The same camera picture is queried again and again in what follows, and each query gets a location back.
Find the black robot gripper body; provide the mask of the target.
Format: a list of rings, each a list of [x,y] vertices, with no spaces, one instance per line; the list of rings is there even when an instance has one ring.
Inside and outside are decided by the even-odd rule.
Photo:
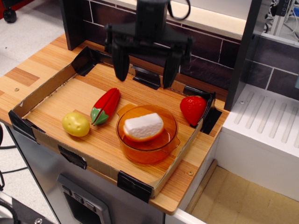
[[[172,29],[166,20],[169,14],[182,21],[190,12],[189,8],[184,17],[178,18],[172,13],[169,0],[138,0],[135,22],[105,26],[105,51],[111,54],[113,44],[117,44],[130,55],[168,57],[178,53],[179,61],[189,61],[194,39]]]

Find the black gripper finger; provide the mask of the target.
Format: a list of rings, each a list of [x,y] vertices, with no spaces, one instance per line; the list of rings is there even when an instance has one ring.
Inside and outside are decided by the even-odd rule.
[[[112,60],[116,77],[124,81],[129,69],[129,55],[124,47],[114,44],[112,48]]]
[[[163,87],[165,89],[171,87],[173,84],[181,64],[181,59],[181,51],[172,51],[167,56],[163,73]]]

